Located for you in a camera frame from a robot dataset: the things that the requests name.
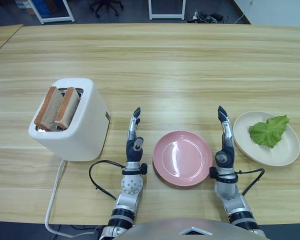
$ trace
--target office chair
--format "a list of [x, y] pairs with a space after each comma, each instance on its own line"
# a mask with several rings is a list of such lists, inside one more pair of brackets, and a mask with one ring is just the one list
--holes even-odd
[[124, 6], [122, 5], [121, 1], [118, 0], [98, 0], [95, 3], [90, 5], [90, 10], [95, 11], [96, 18], [100, 18], [100, 15], [98, 14], [99, 10], [102, 6], [106, 6], [106, 8], [111, 8], [114, 10], [114, 14], [116, 16], [119, 16], [118, 11], [115, 9], [115, 7], [112, 4], [120, 4], [120, 8], [124, 9]]

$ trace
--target toast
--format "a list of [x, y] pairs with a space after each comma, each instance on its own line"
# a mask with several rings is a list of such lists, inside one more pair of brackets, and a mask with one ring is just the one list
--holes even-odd
[[77, 90], [74, 87], [68, 87], [54, 123], [63, 130], [69, 128], [72, 118], [74, 117], [76, 109], [78, 107], [79, 101], [80, 97], [77, 93]]
[[34, 120], [34, 124], [50, 132], [57, 130], [55, 119], [64, 97], [56, 86], [51, 86], [47, 92], [42, 107]]

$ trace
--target lettuce leaf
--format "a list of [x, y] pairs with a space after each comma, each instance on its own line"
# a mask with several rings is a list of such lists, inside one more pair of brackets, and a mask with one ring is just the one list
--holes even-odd
[[258, 122], [250, 126], [250, 138], [259, 145], [266, 145], [273, 149], [287, 130], [288, 123], [287, 115], [269, 118], [266, 122]]

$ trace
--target beige plate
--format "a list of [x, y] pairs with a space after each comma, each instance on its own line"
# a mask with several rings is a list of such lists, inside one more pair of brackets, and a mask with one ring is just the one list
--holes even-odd
[[249, 127], [259, 122], [266, 122], [274, 115], [262, 111], [248, 111], [240, 115], [233, 125], [234, 140], [239, 149], [252, 160], [269, 165], [285, 166], [293, 163], [300, 152], [300, 143], [297, 134], [291, 126], [286, 126], [286, 131], [274, 148], [258, 145], [249, 134]]

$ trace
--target white toaster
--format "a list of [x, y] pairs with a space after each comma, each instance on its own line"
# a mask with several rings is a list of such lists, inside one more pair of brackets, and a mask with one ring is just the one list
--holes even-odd
[[80, 101], [68, 129], [44, 131], [35, 125], [44, 100], [36, 111], [28, 133], [31, 138], [67, 161], [91, 161], [97, 158], [104, 146], [110, 113], [93, 81], [88, 78], [62, 78], [52, 86], [61, 93], [76, 88]]

